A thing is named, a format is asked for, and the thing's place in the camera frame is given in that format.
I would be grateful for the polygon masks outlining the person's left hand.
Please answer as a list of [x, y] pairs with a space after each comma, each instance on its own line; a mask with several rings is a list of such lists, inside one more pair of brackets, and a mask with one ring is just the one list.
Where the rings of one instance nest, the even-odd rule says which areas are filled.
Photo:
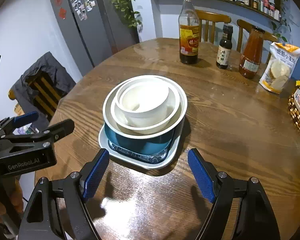
[[23, 191], [19, 179], [15, 177], [0, 179], [0, 224], [4, 224], [2, 218], [10, 206], [14, 207], [18, 215], [23, 214]]

